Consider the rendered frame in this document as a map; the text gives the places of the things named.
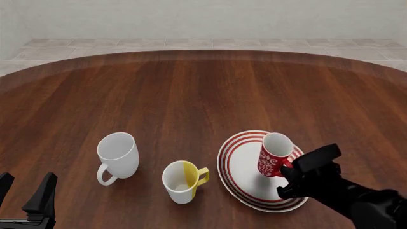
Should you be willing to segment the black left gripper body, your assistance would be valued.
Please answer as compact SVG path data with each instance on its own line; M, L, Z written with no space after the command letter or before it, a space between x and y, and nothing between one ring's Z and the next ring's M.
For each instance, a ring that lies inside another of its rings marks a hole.
M27 219L0 219L0 229L54 229L55 220L43 218L41 221Z

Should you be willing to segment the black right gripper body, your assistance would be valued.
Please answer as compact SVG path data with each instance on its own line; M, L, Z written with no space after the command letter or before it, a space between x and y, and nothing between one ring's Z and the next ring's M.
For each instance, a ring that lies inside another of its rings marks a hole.
M349 182L342 178L339 164L330 159L297 160L297 196L348 198Z

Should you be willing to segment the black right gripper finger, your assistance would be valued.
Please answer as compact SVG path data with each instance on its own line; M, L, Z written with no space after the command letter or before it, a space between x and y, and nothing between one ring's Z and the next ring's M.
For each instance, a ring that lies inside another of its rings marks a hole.
M341 151L337 144L328 144L308 152L295 159L291 164L294 169L302 173L307 173L315 169L320 169L341 156Z
M303 188L306 181L304 173L286 166L281 167L280 173L288 182L286 186L277 188L277 193L281 199L302 198L307 195Z

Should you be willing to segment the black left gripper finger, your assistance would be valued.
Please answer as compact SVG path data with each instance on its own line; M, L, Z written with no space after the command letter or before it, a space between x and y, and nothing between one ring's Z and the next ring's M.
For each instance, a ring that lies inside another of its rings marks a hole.
M22 207L28 219L55 219L55 190L58 177L54 173L47 173L36 192Z
M14 179L15 178L7 172L0 175L0 205L3 203L6 194L10 190Z

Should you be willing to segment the red patterned mug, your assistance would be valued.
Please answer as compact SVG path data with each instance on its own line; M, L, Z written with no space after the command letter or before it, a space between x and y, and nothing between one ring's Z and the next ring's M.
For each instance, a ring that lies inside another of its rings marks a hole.
M294 151L292 141L281 133L268 133L264 136L258 159L258 171L265 177L283 177L282 167L292 167L288 160Z

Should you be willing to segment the white plate with red rings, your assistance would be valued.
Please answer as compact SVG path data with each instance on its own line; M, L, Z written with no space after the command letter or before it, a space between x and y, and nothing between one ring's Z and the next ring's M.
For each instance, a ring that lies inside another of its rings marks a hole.
M301 207L307 200L283 200L277 193L288 181L283 177L266 177L258 171L261 145L267 131L248 130L231 136L217 156L217 171L225 188L240 202L259 211L281 213Z

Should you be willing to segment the white and yellow mug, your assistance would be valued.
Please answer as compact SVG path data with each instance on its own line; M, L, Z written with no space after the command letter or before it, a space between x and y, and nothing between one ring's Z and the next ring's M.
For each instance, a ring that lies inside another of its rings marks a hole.
M197 192L197 188L209 180L207 167L197 169L196 165L185 160L170 163L163 171L162 183L177 204L188 204Z

